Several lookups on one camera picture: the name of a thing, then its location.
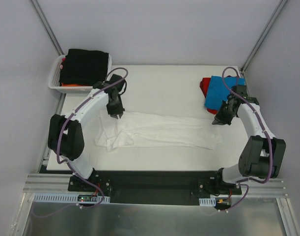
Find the white t shirt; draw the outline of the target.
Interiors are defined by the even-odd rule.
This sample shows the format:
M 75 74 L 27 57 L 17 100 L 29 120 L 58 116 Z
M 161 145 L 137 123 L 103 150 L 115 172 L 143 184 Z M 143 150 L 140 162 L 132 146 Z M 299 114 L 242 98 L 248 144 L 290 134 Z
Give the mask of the white t shirt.
M 207 118 L 162 116 L 125 112 L 115 119 L 99 114 L 101 128 L 95 145 L 107 151 L 117 148 L 198 147 L 215 149 L 222 142 L 219 128 Z

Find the white plastic basket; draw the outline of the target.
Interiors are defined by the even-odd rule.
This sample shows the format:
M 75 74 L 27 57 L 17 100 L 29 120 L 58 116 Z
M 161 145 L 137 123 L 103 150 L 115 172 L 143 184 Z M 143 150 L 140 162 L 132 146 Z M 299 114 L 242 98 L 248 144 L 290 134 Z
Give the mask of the white plastic basket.
M 67 54 L 59 56 L 50 71 L 48 87 L 51 89 L 55 89 L 61 93 L 73 93 L 73 92 L 87 92 L 92 89 L 93 86 L 77 86 L 77 85 L 66 85 L 63 86 L 59 82 L 60 69 L 59 66 L 61 64 L 61 59 L 64 58 Z M 108 62 L 108 73 L 110 72 L 112 66 L 112 57 L 109 54 L 109 62 Z

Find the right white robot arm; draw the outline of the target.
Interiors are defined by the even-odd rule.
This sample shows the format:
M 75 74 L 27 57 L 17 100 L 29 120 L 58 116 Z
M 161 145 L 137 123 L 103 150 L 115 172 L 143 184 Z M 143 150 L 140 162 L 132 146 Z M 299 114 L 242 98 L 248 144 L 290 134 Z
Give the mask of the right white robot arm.
M 285 141 L 268 128 L 258 100 L 248 95 L 245 85 L 230 89 L 227 101 L 222 102 L 212 124 L 231 125 L 234 118 L 242 121 L 248 141 L 237 164 L 218 170 L 219 179 L 213 182 L 213 188 L 219 194 L 229 191 L 231 184 L 249 180 L 264 184 L 277 178 L 286 149 Z

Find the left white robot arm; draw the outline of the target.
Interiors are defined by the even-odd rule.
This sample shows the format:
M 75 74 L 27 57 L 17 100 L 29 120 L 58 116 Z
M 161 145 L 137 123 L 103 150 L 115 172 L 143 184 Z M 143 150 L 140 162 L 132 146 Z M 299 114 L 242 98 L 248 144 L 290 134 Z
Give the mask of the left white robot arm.
M 81 177 L 79 184 L 85 191 L 93 190 L 97 180 L 91 176 L 93 167 L 86 160 L 82 129 L 102 108 L 106 108 L 112 118 L 123 116 L 125 109 L 121 95 L 125 92 L 126 84 L 124 77 L 113 74 L 110 80 L 96 83 L 74 109 L 51 117 L 48 147 L 56 154 L 59 164 L 67 163 L 72 172 Z

